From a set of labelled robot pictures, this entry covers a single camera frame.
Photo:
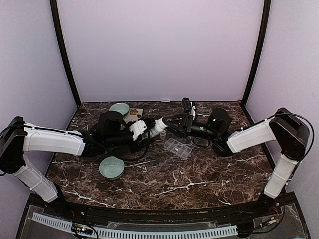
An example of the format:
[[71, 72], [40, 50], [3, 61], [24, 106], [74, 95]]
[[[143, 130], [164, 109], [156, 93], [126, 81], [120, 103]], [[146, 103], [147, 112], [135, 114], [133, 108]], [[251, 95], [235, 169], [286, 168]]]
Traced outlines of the white pill bottle orange label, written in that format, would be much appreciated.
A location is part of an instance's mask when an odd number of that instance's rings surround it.
[[150, 137], [161, 134], [168, 126], [163, 122], [163, 118], [155, 120], [155, 126], [150, 129]]

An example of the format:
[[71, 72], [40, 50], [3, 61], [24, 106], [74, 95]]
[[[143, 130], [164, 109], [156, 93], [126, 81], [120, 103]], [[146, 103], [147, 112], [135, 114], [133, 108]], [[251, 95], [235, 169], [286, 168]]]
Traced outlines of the clear plastic pill organizer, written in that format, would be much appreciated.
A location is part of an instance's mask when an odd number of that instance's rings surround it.
[[166, 151], [173, 153], [181, 159], [189, 158], [195, 147], [193, 138], [190, 136], [188, 138], [178, 138], [173, 136], [164, 143]]

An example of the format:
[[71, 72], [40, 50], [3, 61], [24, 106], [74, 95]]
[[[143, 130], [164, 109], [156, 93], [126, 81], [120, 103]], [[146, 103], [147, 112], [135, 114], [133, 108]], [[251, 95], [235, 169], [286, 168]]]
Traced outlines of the small white vial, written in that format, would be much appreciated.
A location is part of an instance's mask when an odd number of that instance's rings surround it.
[[165, 139], [166, 139], [166, 132], [162, 132], [162, 133], [160, 134], [160, 138], [161, 138], [162, 140], [165, 140]]

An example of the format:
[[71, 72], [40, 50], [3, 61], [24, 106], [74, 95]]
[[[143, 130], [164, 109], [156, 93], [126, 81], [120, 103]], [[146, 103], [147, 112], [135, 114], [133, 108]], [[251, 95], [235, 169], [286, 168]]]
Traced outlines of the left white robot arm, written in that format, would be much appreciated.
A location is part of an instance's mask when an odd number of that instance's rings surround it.
[[59, 217], [70, 213], [70, 205], [56, 184], [48, 180], [25, 156], [25, 152], [43, 151], [64, 153], [81, 157], [96, 157], [108, 149], [120, 146], [138, 146], [143, 134], [150, 140], [145, 121], [139, 120], [124, 127], [114, 135], [100, 135], [88, 131], [64, 131], [26, 123], [23, 117], [15, 117], [0, 134], [0, 174], [12, 174], [31, 191], [37, 193]]

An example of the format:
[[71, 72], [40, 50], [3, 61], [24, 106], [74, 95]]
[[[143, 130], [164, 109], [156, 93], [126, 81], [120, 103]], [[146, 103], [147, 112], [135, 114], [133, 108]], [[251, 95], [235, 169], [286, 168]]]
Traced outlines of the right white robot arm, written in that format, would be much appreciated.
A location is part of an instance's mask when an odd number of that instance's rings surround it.
[[207, 123], [198, 122], [190, 113], [164, 117], [162, 121], [176, 136], [192, 136], [210, 141], [214, 152], [222, 157], [266, 142], [277, 142], [281, 149], [280, 158], [264, 188], [263, 195], [266, 197], [254, 206], [254, 211], [259, 216], [265, 216], [273, 209], [272, 199], [278, 197], [292, 179], [315, 139], [311, 123], [286, 108], [279, 108], [270, 117], [233, 133], [228, 131], [231, 117], [222, 108], [215, 108]]

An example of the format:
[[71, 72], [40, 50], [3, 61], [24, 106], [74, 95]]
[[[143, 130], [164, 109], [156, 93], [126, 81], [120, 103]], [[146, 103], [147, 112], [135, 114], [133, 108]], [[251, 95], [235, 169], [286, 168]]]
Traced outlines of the celadon bowl front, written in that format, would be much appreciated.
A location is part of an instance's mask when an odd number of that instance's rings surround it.
[[120, 178], [125, 170], [124, 161], [114, 156], [105, 158], [99, 165], [100, 174], [109, 180]]

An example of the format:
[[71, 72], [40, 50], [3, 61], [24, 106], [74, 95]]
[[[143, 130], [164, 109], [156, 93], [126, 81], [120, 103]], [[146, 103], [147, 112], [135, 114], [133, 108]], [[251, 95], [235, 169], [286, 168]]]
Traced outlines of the celadon bowl on plate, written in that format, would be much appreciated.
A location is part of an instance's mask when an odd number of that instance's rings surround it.
[[125, 117], [130, 110], [130, 106], [126, 103], [115, 103], [110, 106], [109, 110], [119, 112]]

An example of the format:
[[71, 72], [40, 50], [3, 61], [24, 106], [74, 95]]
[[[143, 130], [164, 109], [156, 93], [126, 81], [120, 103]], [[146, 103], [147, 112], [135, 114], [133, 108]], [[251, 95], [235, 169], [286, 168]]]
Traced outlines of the square floral plate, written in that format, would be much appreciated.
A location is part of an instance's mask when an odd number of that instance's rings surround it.
[[138, 121], [143, 115], [142, 108], [130, 108], [129, 111], [124, 115], [124, 122], [129, 125], [131, 122]]

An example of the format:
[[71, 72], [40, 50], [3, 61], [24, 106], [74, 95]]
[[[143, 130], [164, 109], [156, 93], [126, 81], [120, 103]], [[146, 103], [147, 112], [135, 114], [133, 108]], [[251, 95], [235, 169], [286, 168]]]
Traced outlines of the black front rail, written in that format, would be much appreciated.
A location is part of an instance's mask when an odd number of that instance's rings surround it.
[[124, 223], [197, 223], [217, 221], [218, 223], [249, 223], [258, 214], [247, 214], [255, 209], [257, 201], [231, 206], [211, 207], [190, 210], [130, 210], [91, 206], [67, 202], [72, 212], [67, 219], [75, 219], [91, 225], [106, 225], [108, 222]]

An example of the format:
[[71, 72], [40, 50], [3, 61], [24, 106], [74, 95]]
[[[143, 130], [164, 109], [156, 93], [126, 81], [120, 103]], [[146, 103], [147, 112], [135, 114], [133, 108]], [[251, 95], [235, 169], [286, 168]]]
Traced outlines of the left black frame post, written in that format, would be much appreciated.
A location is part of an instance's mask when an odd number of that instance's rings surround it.
[[60, 56], [62, 59], [63, 67], [66, 73], [67, 81], [73, 96], [73, 99], [75, 101], [75, 104], [77, 107], [80, 107], [82, 102], [78, 93], [78, 89], [76, 87], [76, 83], [74, 80], [74, 76], [71, 69], [71, 64], [69, 61], [63, 31], [62, 31], [62, 24], [60, 20], [59, 10], [58, 10], [58, 1], [57, 0], [50, 0], [50, 8], [51, 8], [51, 15], [55, 30], [55, 35], [59, 47]]

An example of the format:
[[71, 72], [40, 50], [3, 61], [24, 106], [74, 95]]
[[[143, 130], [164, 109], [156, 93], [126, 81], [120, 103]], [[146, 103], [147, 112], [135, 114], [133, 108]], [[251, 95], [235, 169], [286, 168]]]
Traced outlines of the black frame post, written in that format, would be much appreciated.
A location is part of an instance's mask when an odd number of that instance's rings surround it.
[[254, 80], [255, 80], [255, 77], [257, 74], [257, 69], [259, 66], [259, 62], [260, 62], [260, 58], [261, 58], [261, 54], [262, 54], [262, 50], [263, 50], [263, 45], [264, 45], [264, 41], [265, 41], [265, 36], [266, 36], [266, 32], [267, 32], [268, 20], [269, 20], [269, 15], [270, 15], [270, 8], [271, 8], [271, 0], [264, 0], [261, 23], [260, 23], [256, 48], [255, 48], [255, 52], [254, 52], [254, 57], [253, 57], [251, 69], [249, 72], [249, 76], [247, 79], [247, 84], [246, 84], [246, 87], [244, 90], [244, 94], [243, 94], [243, 97], [241, 99], [241, 104], [244, 108], [246, 107], [247, 102], [249, 100], [249, 96], [250, 96], [250, 93], [252, 91]]
[[55, 30], [55, 35], [59, 47], [60, 56], [62, 59], [63, 67], [66, 73], [67, 81], [73, 96], [73, 99], [75, 101], [75, 104], [77, 107], [80, 107], [82, 102], [78, 93], [78, 89], [76, 87], [76, 83], [74, 80], [74, 76], [71, 69], [71, 64], [69, 61], [63, 31], [62, 31], [62, 24], [60, 20], [59, 10], [58, 10], [58, 1], [57, 0], [50, 0], [50, 8], [51, 8], [51, 15]]

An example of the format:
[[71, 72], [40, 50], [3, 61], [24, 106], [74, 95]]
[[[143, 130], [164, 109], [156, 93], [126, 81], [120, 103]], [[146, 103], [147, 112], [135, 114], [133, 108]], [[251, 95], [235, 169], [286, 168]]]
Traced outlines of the right black frame post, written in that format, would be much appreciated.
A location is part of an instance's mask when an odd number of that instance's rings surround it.
[[270, 8], [271, 8], [271, 0], [264, 0], [261, 23], [260, 23], [256, 48], [255, 48], [255, 52], [254, 52], [254, 57], [253, 57], [251, 69], [249, 72], [249, 76], [247, 79], [247, 84], [246, 84], [246, 87], [244, 90], [244, 94], [243, 94], [243, 97], [241, 99], [241, 104], [244, 108], [246, 107], [247, 102], [249, 100], [249, 96], [250, 96], [250, 93], [252, 91], [254, 80], [255, 80], [255, 77], [257, 74], [257, 69], [259, 66], [259, 62], [260, 62], [260, 58], [261, 58], [261, 54], [262, 54], [262, 50], [263, 50], [263, 45], [264, 45], [264, 41], [265, 41], [265, 36], [266, 36], [266, 32], [267, 32], [268, 20], [269, 20], [269, 15], [270, 15]]

